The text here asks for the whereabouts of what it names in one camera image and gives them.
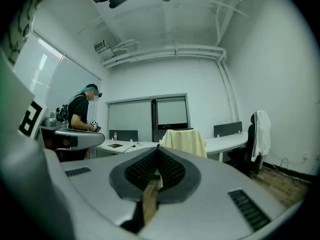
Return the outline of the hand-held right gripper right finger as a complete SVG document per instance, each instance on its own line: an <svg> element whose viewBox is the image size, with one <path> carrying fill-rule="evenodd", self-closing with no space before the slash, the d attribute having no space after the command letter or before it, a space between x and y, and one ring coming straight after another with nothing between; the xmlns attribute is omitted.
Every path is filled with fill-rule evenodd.
<svg viewBox="0 0 320 240"><path fill-rule="evenodd" d="M201 173L197 190L184 202L159 205L139 232L147 240L238 240L253 234L229 192L243 190L271 220L286 208L267 190L234 167L174 150Z"/></svg>

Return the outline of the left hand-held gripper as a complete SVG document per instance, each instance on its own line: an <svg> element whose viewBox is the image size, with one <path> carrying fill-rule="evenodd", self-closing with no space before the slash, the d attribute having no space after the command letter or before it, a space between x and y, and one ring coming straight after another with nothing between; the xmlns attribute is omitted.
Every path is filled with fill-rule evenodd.
<svg viewBox="0 0 320 240"><path fill-rule="evenodd" d="M45 119L46 108L35 101L34 95L15 76L4 52L0 52L0 149L27 149L25 140L33 140ZM76 129L58 129L64 145L58 150L86 150L105 141L99 132Z"/></svg>

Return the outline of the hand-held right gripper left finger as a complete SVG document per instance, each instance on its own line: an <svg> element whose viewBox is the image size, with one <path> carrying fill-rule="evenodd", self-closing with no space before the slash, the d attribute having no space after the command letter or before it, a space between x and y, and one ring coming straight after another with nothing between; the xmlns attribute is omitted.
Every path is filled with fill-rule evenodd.
<svg viewBox="0 0 320 240"><path fill-rule="evenodd" d="M158 196L156 180L149 180L139 196L140 204L120 198L110 184L110 173L119 164L133 159L148 148L142 148L128 153L63 162L61 166L65 172L76 169L89 168L90 171L70 176L69 179L78 193L101 215L117 226L132 220L136 208L140 209L139 218L142 224L148 224L156 215Z"/></svg>

